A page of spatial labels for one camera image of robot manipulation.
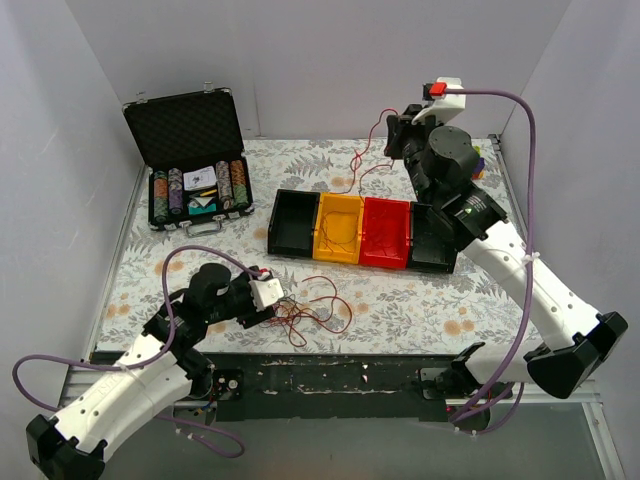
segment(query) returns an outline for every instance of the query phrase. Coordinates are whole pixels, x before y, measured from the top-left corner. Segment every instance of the yellow tray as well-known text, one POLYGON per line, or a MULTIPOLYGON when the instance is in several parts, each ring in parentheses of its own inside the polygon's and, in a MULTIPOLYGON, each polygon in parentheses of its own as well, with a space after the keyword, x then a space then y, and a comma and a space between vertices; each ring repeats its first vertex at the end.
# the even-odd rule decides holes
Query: yellow tray
POLYGON ((313 232, 314 260, 358 263, 363 211, 360 197, 323 193, 313 232))

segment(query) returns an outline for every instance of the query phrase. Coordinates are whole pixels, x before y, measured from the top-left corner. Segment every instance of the red wire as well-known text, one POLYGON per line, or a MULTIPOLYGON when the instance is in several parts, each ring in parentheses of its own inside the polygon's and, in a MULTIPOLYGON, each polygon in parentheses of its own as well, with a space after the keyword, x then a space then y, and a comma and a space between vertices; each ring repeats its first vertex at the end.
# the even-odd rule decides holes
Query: red wire
POLYGON ((334 294, 333 295, 326 295, 326 296, 322 296, 322 297, 318 297, 318 298, 314 298, 313 300, 310 300, 309 303, 311 302, 318 302, 321 300, 327 300, 327 299, 331 299, 331 313, 329 314, 329 316, 326 319, 321 319, 319 317, 319 315, 312 310, 311 308, 300 308, 298 305, 298 302, 296 302, 293 299, 284 299, 284 302, 289 302, 292 304, 292 307, 287 309, 287 307, 285 307, 282 303, 279 303, 277 305, 276 308, 276 317, 272 318, 271 320, 269 320, 269 323, 267 325, 267 327, 273 327, 273 326, 278 326, 280 325, 285 333, 287 334, 287 337, 289 339, 289 343, 291 343, 291 345, 293 345, 296 348, 302 348, 304 346, 307 345, 307 340, 304 337, 304 335, 302 335, 302 333, 300 333, 300 331, 298 331, 295 327, 296 325, 298 325, 300 323, 300 321, 302 321, 303 318, 311 318, 313 319, 320 327, 324 328, 326 331, 339 335, 341 333, 344 333, 349 326, 351 325, 351 322, 353 321, 353 311, 351 310, 351 307, 349 306, 349 304, 342 298, 340 298, 338 296, 338 289, 335 285, 335 283, 333 283, 333 281, 328 278, 325 277, 323 275, 315 275, 313 277, 308 277, 305 278, 304 280, 302 280, 302 282, 307 282, 309 280, 313 280, 316 278, 321 278, 323 280, 326 280, 327 282, 329 282, 331 284, 331 286, 333 287, 333 291, 334 294), (347 310, 349 310, 349 320, 346 322, 346 324, 344 325, 344 327, 341 330, 331 330, 329 327, 327 327, 325 324, 331 320, 333 318, 333 314, 334 314, 334 302, 338 300, 340 302, 342 302, 344 304, 345 307, 347 307, 347 310), (301 343, 295 343, 293 340, 294 334, 297 335, 300 339, 301 339, 301 343))
POLYGON ((360 168, 360 166, 362 165, 362 156, 369 151, 369 147, 371 147, 371 138, 373 136, 373 131, 376 129, 376 127, 378 125, 380 125, 380 123, 382 123, 382 115, 384 115, 385 112, 393 112, 396 115, 398 115, 398 111, 396 109, 394 109, 394 108, 385 108, 382 112, 380 112, 380 116, 378 117, 378 121, 375 123, 375 125, 373 127, 371 127, 371 130, 369 130, 369 137, 367 139, 366 148, 360 153, 358 153, 358 151, 355 148, 353 149, 353 151, 355 152, 356 155, 351 159, 351 162, 349 163, 349 168, 353 172, 353 179, 351 180, 351 185, 349 186, 349 190, 347 190, 346 192, 340 192, 340 195, 344 195, 344 194, 350 193, 351 190, 353 189, 353 186, 356 184, 356 173, 357 173, 358 169, 360 168))
POLYGON ((369 170, 365 171, 362 175, 360 175, 360 180, 358 181, 358 195, 360 196, 360 199, 364 202, 364 198, 362 198, 362 179, 364 178, 365 175, 367 175, 368 173, 372 172, 373 170, 375 170, 376 168, 380 168, 380 167, 389 167, 389 168, 393 168, 393 164, 395 163, 395 160, 391 160, 391 163, 380 163, 378 165, 374 165, 373 167, 371 167, 369 170))

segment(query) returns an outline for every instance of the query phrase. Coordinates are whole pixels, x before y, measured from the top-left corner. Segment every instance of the case handle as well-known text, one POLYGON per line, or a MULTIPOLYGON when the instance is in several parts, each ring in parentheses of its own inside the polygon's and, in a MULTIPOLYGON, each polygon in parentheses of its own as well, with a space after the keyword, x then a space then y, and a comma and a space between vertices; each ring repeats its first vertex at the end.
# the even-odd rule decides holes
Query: case handle
POLYGON ((220 233, 222 231, 222 220, 215 219, 210 223, 202 223, 200 225, 189 225, 185 228, 189 238, 202 237, 212 233, 220 233))

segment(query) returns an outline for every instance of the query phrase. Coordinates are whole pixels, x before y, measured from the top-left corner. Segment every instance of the red connector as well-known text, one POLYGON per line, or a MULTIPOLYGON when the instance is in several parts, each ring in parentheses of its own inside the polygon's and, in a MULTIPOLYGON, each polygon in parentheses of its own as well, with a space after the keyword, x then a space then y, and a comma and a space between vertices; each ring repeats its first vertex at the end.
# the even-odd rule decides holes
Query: red connector
POLYGON ((444 82, 436 82, 429 89, 429 95, 432 97, 444 97, 444 91, 447 89, 447 84, 444 82))

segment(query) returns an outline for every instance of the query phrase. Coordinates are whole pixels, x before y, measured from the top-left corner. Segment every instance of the tangled wires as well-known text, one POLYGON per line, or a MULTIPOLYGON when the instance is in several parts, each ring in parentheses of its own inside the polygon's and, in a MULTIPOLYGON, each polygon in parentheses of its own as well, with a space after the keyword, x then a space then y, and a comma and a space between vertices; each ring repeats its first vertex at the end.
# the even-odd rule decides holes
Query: tangled wires
MULTIPOLYGON (((356 184, 356 175, 357 175, 358 169, 362 166, 362 156, 369 151, 369 148, 371 147, 371 138, 373 136, 373 131, 376 129, 378 125, 382 123, 382 116, 387 112, 392 112, 398 115, 398 112, 393 108, 385 108, 382 112, 380 112, 378 121, 373 125, 373 127, 371 127, 371 130, 369 130, 369 137, 367 139, 367 146, 365 147, 365 149, 362 152, 358 152, 357 150, 354 149, 355 156, 351 159, 351 163, 349 164, 349 169, 353 172, 353 179, 351 180, 351 185, 349 186, 349 189, 346 192, 341 192, 342 194, 351 193, 353 186, 356 184)), ((375 170, 376 168, 380 168, 380 167, 393 168, 393 163, 394 161, 391 160, 390 163, 375 165, 374 167, 370 168, 360 176, 360 181, 358 184, 358 195, 360 196, 360 198, 362 198, 362 177, 367 175, 369 172, 375 170)))
POLYGON ((356 243, 357 243, 357 239, 358 239, 358 218, 357 215, 352 213, 352 212, 338 212, 338 211, 334 211, 334 212, 327 212, 322 216, 322 219, 320 221, 320 230, 322 232, 322 236, 320 237, 320 244, 324 245, 325 247, 327 247, 327 249, 333 253, 334 249, 331 247, 331 245, 341 249, 342 251, 346 252, 346 253, 353 253, 356 249, 356 243), (338 216, 341 218, 349 218, 349 217, 353 217, 354 220, 352 221, 353 223, 353 234, 350 234, 349 231, 351 230, 351 228, 345 228, 344 230, 346 230, 347 235, 344 238, 341 239, 336 239, 333 236, 329 236, 329 227, 328 227, 328 218, 330 215, 334 215, 334 216, 338 216))
POLYGON ((302 348, 307 345, 306 338, 304 337, 304 335, 302 335, 300 330, 296 328, 304 318, 311 318, 320 327, 324 328, 326 331, 333 333, 335 335, 340 335, 341 333, 346 332, 347 329, 349 328, 349 325, 351 325, 351 321, 353 320, 353 311, 351 310, 351 307, 344 299, 338 296, 338 289, 336 288, 335 283, 331 281, 331 279, 323 275, 315 275, 313 277, 305 278, 304 280, 302 280, 302 282, 308 282, 309 280, 313 280, 317 278, 320 278, 329 282, 333 287, 334 293, 333 295, 324 295, 322 297, 314 298, 313 300, 309 300, 309 303, 320 302, 323 300, 331 300, 331 304, 330 304, 331 311, 327 318, 325 319, 320 318, 320 315, 315 310, 313 310, 310 306, 303 305, 297 302, 295 300, 295 296, 289 295, 287 297, 284 297, 280 301, 280 303, 278 303, 278 305, 276 306, 276 316, 273 317, 271 320, 269 320, 269 322, 266 324, 266 328, 281 326, 284 329, 285 333, 287 334, 287 337, 289 338, 289 342, 291 343, 291 345, 293 345, 296 348, 302 348), (328 324, 333 318, 334 304, 336 300, 338 302, 341 302, 347 308, 347 310, 349 311, 349 319, 346 321, 346 323, 341 329, 333 330, 328 326, 328 324))

